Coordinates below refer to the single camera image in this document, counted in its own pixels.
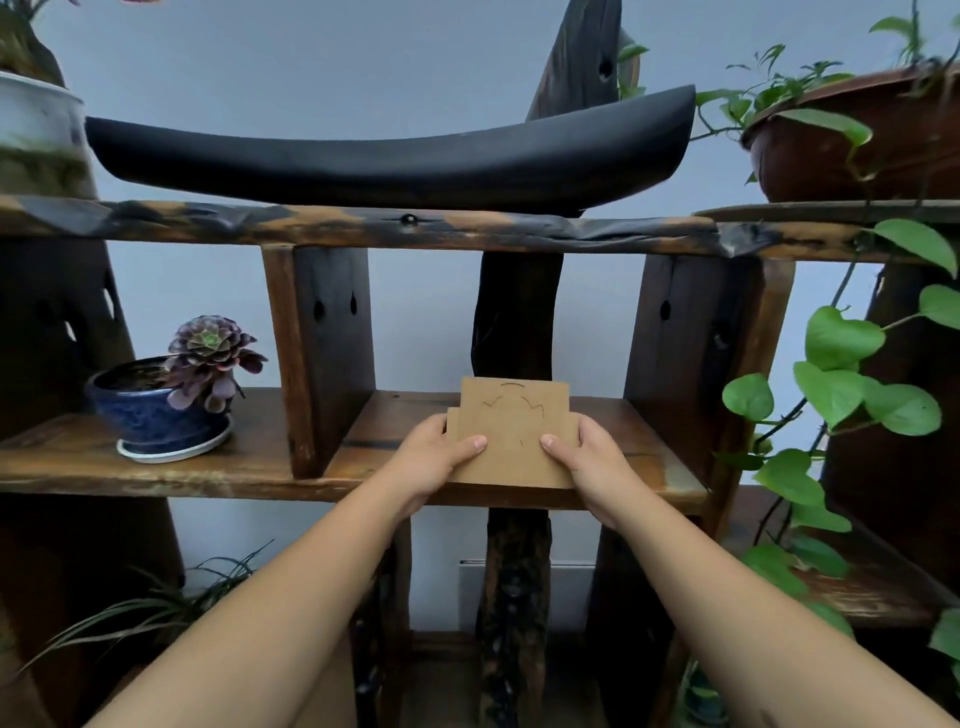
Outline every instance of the brown cardboard piece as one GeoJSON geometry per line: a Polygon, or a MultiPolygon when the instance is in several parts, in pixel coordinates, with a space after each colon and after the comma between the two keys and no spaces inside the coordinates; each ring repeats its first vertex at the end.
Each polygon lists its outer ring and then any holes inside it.
{"type": "Polygon", "coordinates": [[[540,446],[553,434],[579,445],[577,416],[564,382],[465,376],[460,407],[446,414],[447,437],[486,435],[487,448],[457,468],[453,483],[572,488],[569,471],[540,446]]]}

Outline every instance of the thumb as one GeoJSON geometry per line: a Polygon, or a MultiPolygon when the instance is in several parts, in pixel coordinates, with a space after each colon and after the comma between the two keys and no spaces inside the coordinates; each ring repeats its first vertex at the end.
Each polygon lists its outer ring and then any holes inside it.
{"type": "Polygon", "coordinates": [[[550,455],[566,465],[571,471],[577,469],[577,454],[579,453],[579,448],[572,448],[570,445],[565,443],[556,435],[543,435],[540,438],[540,444],[543,445],[550,455]]]}
{"type": "Polygon", "coordinates": [[[461,463],[475,457],[484,451],[487,446],[487,437],[485,435],[473,435],[466,437],[458,443],[450,446],[450,467],[456,467],[461,463]]]}

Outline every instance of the white wall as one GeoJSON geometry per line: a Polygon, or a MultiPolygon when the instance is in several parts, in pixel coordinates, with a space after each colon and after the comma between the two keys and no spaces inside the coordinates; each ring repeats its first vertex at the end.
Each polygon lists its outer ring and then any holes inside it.
{"type": "MultiPolygon", "coordinates": [[[[165,0],[136,6],[51,3],[38,26],[90,114],[198,132],[293,138],[389,138],[455,133],[521,120],[564,14],[566,0],[165,0]]],[[[840,59],[852,70],[890,64],[897,44],[868,36],[874,21],[904,14],[907,0],[624,0],[623,25],[653,50],[650,90],[740,82],[727,63],[786,42],[784,65],[840,59]]],[[[927,34],[949,44],[954,0],[924,3],[927,34]]],[[[749,161],[723,139],[691,145],[680,171],[592,216],[684,215],[761,202],[745,187],[749,161]]],[[[98,170],[104,199],[183,199],[98,170]]],[[[210,199],[190,196],[193,199],[210,199]]],[[[201,313],[236,319],[270,357],[243,383],[279,385],[266,286],[252,248],[114,243],[110,254],[139,356],[163,352],[177,326],[201,313]]],[[[372,251],[373,337],[381,388],[450,391],[469,373],[479,254],[372,251]]],[[[554,370],[574,394],[622,392],[640,256],[569,255],[557,302],[554,370]]],[[[803,355],[806,317],[828,303],[842,266],[804,264],[797,276],[773,375],[779,409],[799,395],[790,364],[803,355]]],[[[854,277],[862,305],[872,271],[854,277]]],[[[780,437],[805,445],[815,422],[780,437]]],[[[270,539],[276,553],[325,512],[317,503],[174,499],[188,563],[239,556],[270,539]]],[[[456,570],[482,558],[486,514],[425,508],[414,518],[415,627],[455,629],[456,570]]],[[[557,560],[593,558],[598,526],[588,514],[553,516],[557,560]]]]}

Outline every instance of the person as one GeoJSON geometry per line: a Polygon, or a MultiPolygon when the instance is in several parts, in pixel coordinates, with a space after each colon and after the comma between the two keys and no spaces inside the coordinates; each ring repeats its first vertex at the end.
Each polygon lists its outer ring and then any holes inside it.
{"type": "MultiPolygon", "coordinates": [[[[443,415],[190,627],[87,725],[288,728],[397,526],[486,445],[448,442],[443,415]]],[[[587,508],[642,565],[739,728],[956,728],[853,640],[745,567],[651,491],[613,438],[545,435],[587,508]]]]}

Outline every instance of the brown plastic pot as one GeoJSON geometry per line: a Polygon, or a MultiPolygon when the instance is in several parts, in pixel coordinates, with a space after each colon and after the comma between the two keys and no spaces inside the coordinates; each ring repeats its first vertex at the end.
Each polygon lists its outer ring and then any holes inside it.
{"type": "Polygon", "coordinates": [[[846,114],[874,130],[874,138],[853,158],[861,173],[876,171],[869,182],[874,200],[913,200],[918,195],[960,200],[960,63],[948,72],[949,96],[943,102],[943,84],[921,98],[904,97],[918,72],[904,68],[857,76],[759,113],[740,144],[750,151],[767,199],[786,203],[866,197],[847,167],[846,137],[776,116],[800,107],[846,114]]]}

